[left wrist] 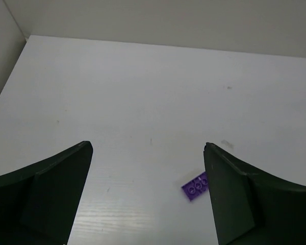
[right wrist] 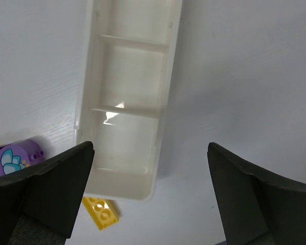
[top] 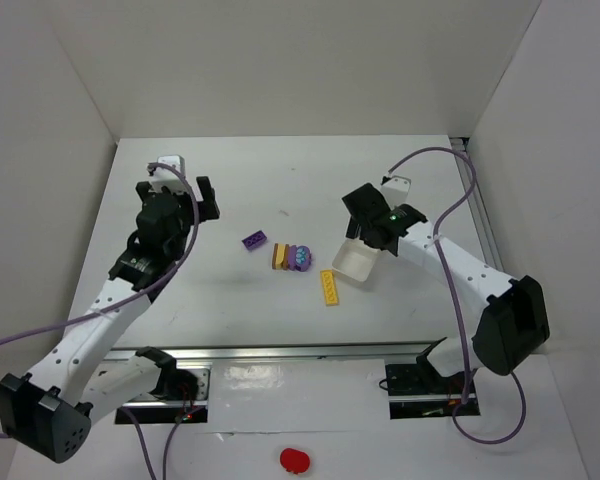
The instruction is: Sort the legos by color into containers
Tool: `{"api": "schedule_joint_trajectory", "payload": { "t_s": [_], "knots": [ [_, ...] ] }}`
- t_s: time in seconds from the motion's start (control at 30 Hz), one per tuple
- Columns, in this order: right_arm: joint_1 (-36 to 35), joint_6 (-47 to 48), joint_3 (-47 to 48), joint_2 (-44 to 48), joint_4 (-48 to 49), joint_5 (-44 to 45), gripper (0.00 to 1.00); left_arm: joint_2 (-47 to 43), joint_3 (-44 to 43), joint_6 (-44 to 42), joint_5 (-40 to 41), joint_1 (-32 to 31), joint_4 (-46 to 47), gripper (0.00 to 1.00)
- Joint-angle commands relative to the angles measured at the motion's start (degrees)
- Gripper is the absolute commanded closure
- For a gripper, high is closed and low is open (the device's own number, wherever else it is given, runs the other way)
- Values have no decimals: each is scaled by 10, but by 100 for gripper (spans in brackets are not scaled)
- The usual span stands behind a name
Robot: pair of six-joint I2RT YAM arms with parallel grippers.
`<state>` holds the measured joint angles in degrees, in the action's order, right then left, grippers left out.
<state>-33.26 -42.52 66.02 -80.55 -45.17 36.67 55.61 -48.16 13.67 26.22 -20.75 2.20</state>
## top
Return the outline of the pale yellow lego brick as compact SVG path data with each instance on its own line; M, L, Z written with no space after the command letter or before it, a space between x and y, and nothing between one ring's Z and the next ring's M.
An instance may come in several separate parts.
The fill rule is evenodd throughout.
M275 244L275 252L273 257L273 268L276 270L288 270L288 252L290 246L288 244Z

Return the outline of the small purple lego brick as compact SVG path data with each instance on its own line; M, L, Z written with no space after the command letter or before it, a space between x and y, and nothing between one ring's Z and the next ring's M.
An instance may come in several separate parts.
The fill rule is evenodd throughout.
M248 251L253 251L267 242L268 238L262 230L258 230L242 240L242 244Z

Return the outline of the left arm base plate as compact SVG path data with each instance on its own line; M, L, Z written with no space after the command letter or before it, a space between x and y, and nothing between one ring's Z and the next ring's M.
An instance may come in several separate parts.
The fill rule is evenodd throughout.
M184 364L184 369L196 377L197 387L180 384L175 394L158 398L149 393L141 394L123 405L141 425L171 425L184 417L184 424L208 422L208 398L211 383L209 365Z

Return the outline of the brown lego brick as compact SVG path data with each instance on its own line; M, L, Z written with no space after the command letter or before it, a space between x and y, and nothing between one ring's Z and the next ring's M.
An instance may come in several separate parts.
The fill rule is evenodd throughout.
M278 270L284 260L284 248L279 244L274 244L273 255L272 255L272 268Z

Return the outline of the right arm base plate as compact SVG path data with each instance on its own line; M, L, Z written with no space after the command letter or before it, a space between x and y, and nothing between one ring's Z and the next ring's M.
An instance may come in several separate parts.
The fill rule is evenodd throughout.
M415 363L386 364L378 386L388 395L391 420L451 417L461 403L464 375L441 377Z

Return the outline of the yellow lego plate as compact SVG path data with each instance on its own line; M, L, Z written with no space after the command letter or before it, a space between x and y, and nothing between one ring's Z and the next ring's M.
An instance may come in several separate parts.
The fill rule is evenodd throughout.
M336 306L339 304L335 276L332 270L322 270L320 272L320 282L324 295L326 306Z

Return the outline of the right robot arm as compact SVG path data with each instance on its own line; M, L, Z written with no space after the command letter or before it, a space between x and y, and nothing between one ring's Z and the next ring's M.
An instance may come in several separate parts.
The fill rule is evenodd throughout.
M543 290L526 275L516 279L474 257L434 231L434 224L408 204L391 207L366 183L343 197L350 214L347 235L423 268L478 320L473 333L446 338L417 359L426 378L451 377L485 368L510 375L550 336Z

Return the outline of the purple flower lego block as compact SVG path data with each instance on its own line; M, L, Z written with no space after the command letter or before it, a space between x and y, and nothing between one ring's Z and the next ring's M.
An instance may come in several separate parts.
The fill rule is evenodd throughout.
M289 270L305 272L312 264L312 253L305 245L291 245L286 260Z

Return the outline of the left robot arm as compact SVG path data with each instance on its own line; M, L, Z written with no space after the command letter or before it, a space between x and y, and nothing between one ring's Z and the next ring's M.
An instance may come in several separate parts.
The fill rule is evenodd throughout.
M94 424L140 395L192 405L198 378L163 350L142 347L111 370L99 366L173 278L200 223L219 218L209 178L199 176L196 184L199 195L179 178L137 184L142 206L136 228L85 321L24 374L8 373L0 380L0 425L7 437L64 463Z

